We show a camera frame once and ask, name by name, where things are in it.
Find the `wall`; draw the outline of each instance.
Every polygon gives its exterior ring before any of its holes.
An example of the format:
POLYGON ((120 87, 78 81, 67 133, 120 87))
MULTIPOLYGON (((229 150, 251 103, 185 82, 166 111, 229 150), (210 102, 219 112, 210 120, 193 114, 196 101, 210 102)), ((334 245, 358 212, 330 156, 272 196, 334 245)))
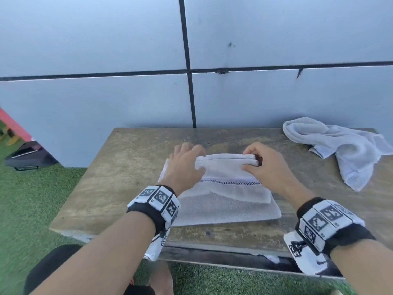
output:
POLYGON ((114 127, 280 127, 393 142, 393 0, 4 0, 0 106, 64 166, 114 127))

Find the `towel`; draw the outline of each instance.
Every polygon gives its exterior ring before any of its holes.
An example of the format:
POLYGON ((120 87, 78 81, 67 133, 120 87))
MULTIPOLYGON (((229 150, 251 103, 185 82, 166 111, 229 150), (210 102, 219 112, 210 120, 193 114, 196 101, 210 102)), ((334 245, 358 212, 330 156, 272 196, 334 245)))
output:
POLYGON ((393 154, 381 134, 325 125, 308 117, 284 122, 282 129, 291 141, 312 145, 310 151, 323 159, 336 153, 342 179, 357 192, 370 180, 381 156, 393 154))
MULTIPOLYGON (((164 177, 165 162, 160 179, 164 177)), ((241 169, 258 166, 255 155, 213 154, 197 157, 195 168, 205 167, 201 181, 179 195, 182 208, 173 226, 258 221, 281 217, 270 190, 241 169)))

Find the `right hand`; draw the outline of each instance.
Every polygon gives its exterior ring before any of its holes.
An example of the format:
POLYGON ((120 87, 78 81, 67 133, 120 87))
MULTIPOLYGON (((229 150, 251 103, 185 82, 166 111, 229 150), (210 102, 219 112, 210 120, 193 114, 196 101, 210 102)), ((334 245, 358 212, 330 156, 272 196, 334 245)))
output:
POLYGON ((276 150, 255 142, 249 145, 243 154, 256 154, 262 158, 261 166, 244 164, 242 170, 253 174, 264 187, 272 192, 287 197, 293 188, 298 187, 299 184, 302 185, 289 169, 281 153, 276 150))

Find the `green turf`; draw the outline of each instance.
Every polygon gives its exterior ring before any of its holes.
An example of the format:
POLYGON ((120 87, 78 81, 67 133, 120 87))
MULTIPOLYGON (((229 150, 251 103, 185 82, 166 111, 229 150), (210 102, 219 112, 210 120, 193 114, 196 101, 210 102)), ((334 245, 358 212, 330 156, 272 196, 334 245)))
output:
MULTIPOLYGON (((59 164, 37 171, 16 172, 3 159, 16 150, 0 143, 0 294, 21 294, 29 270, 53 248, 73 240, 48 230, 52 219, 80 180, 85 169, 59 164)), ((147 282, 148 263, 135 275, 147 282)), ((338 288, 352 289, 340 281, 290 275, 173 263, 175 294, 328 294, 338 288)))

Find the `weathered wood surface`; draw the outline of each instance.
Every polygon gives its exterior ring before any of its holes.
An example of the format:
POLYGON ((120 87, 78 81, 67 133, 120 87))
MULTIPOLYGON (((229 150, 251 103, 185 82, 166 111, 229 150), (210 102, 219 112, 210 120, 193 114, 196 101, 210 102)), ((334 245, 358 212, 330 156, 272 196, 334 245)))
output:
MULTIPOLYGON (((393 156, 383 157, 366 188, 356 193, 343 183, 334 156, 322 160, 280 128, 115 128, 50 228, 67 235, 101 233, 143 188, 157 182, 165 159, 185 141, 203 145, 208 154, 242 153, 255 141, 267 144, 283 154, 305 186, 359 215, 393 249, 393 156)), ((168 241, 287 252, 282 236, 293 230, 295 211, 280 196, 274 198, 281 219, 174 227, 168 241)))

